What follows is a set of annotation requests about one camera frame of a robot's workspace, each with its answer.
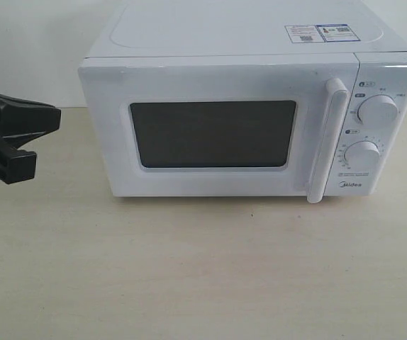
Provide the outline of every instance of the control panel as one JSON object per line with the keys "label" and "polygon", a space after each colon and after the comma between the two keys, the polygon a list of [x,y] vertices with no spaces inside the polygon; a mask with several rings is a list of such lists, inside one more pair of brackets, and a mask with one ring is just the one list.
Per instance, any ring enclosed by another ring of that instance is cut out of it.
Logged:
{"label": "control panel", "polygon": [[368,195],[407,110],[407,52],[359,53],[359,74],[326,196]]}

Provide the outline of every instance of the label sticker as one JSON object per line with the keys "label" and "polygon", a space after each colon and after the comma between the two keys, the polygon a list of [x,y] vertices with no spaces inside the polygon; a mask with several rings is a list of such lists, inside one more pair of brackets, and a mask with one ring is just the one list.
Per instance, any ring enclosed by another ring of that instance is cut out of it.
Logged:
{"label": "label sticker", "polygon": [[324,43],[315,25],[286,26],[290,40],[294,44]]}
{"label": "label sticker", "polygon": [[347,24],[317,25],[316,27],[327,43],[360,41]]}

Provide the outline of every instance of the dark glass window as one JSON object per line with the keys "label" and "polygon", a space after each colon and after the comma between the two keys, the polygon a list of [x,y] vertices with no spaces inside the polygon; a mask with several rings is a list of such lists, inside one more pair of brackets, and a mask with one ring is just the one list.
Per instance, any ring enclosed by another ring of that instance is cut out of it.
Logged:
{"label": "dark glass window", "polygon": [[276,167],[287,162],[294,101],[133,103],[147,168]]}

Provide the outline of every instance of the microwave top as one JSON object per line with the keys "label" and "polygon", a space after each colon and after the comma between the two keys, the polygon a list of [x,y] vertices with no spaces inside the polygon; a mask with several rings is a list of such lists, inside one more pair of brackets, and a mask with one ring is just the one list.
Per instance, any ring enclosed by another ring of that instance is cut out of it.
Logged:
{"label": "microwave top", "polygon": [[407,52],[360,0],[126,0],[87,57],[358,52]]}

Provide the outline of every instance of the white wall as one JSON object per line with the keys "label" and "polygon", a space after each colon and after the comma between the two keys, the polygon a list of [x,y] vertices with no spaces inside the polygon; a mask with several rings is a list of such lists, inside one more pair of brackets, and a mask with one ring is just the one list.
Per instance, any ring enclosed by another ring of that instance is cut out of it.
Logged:
{"label": "white wall", "polygon": [[[365,0],[407,39],[407,1]],[[0,92],[85,106],[77,67],[119,0],[0,0]]]}

